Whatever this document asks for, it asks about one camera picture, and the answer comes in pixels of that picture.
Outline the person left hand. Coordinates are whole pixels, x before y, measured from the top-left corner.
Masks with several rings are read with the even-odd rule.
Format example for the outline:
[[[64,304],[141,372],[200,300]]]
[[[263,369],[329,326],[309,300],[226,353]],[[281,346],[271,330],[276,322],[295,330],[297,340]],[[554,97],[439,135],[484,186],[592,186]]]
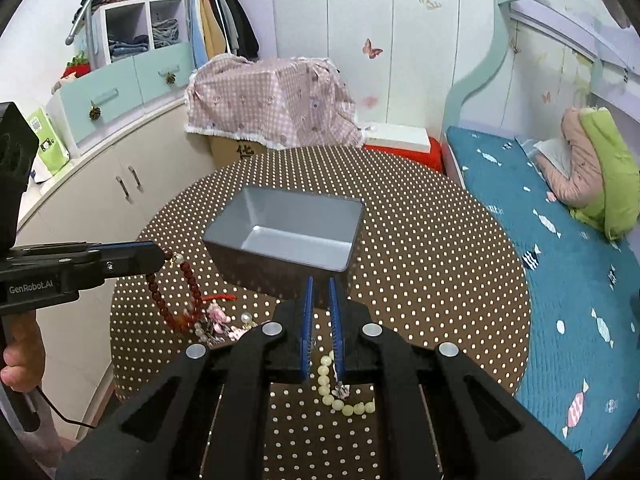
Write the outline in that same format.
[[[46,350],[36,312],[11,318],[10,342],[3,350],[2,382],[13,391],[30,393],[39,387],[46,368]]]

